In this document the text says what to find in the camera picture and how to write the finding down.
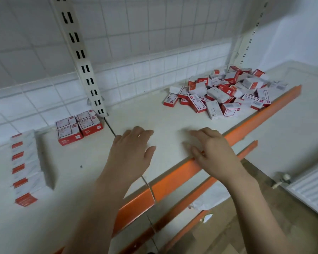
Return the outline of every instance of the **left hand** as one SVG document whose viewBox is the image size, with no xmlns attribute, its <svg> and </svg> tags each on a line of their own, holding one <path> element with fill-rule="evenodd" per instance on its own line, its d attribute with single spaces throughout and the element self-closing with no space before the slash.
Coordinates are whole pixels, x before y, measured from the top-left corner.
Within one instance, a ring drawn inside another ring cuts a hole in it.
<svg viewBox="0 0 318 254">
<path fill-rule="evenodd" d="M 114 186 L 128 189 L 150 165 L 156 150 L 155 146 L 147 148 L 152 134 L 153 130 L 135 127 L 122 136 L 117 135 L 97 183 L 112 183 Z"/>
</svg>

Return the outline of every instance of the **stack of boxes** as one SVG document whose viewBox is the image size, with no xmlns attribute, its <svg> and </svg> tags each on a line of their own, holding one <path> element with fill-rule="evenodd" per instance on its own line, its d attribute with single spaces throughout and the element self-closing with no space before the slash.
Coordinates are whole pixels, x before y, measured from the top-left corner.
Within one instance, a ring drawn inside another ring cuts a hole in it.
<svg viewBox="0 0 318 254">
<path fill-rule="evenodd" d="M 55 122 L 58 141 L 61 145 L 67 145 L 81 140 L 103 129 L 102 123 L 93 110 L 88 110 L 75 116 Z"/>
<path fill-rule="evenodd" d="M 251 68 L 230 66 L 227 72 L 215 69 L 208 76 L 192 76 L 180 90 L 171 87 L 163 104 L 174 107 L 181 99 L 180 104 L 191 106 L 196 113 L 207 110 L 213 120 L 237 116 L 243 107 L 254 110 L 268 107 L 286 86 L 280 81 L 269 81 L 259 69 L 252 72 Z"/>
<path fill-rule="evenodd" d="M 10 148 L 15 202 L 26 207 L 38 200 L 37 192 L 49 189 L 41 170 L 34 130 L 12 136 Z"/>
</svg>

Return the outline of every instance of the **white tile wall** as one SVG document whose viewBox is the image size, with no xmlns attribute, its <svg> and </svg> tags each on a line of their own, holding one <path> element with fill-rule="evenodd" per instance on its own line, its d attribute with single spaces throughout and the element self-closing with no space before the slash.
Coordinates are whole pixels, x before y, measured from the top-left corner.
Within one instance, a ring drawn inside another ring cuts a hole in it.
<svg viewBox="0 0 318 254">
<path fill-rule="evenodd" d="M 72 1 L 108 106 L 225 65 L 246 0 Z M 74 71 L 49 0 L 0 0 L 0 144 L 90 109 Z"/>
</svg>

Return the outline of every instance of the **hand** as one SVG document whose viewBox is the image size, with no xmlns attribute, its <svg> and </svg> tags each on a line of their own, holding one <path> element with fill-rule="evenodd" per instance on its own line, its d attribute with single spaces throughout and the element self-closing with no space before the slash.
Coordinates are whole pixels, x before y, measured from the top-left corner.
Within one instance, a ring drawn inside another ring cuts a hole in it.
<svg viewBox="0 0 318 254">
<path fill-rule="evenodd" d="M 190 146 L 191 153 L 199 166 L 209 175 L 225 184 L 231 179 L 247 174 L 220 132 L 206 127 L 198 131 L 192 130 L 190 134 L 201 142 L 205 152 L 203 154 L 197 147 Z"/>
<path fill-rule="evenodd" d="M 114 138 L 110 154 L 97 183 L 116 184 L 129 188 L 149 167 L 155 146 L 147 148 L 153 130 L 135 127 Z"/>
</svg>

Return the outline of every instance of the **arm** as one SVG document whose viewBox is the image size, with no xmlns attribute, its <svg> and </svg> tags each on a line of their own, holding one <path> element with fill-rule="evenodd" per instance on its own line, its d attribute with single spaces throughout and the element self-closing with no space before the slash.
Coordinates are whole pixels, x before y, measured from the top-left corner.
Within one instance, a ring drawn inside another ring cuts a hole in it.
<svg viewBox="0 0 318 254">
<path fill-rule="evenodd" d="M 202 154 L 195 146 L 189 146 L 196 161 L 225 185 L 233 199 L 247 252 L 295 253 L 271 213 L 258 182 L 246 172 L 226 139 L 210 128 L 191 131 L 191 135 L 198 138 L 205 152 Z"/>
<path fill-rule="evenodd" d="M 131 184 L 149 167 L 155 146 L 146 149 L 152 130 L 135 127 L 114 138 L 93 196 L 63 254 L 108 253 L 114 222 Z"/>
</svg>

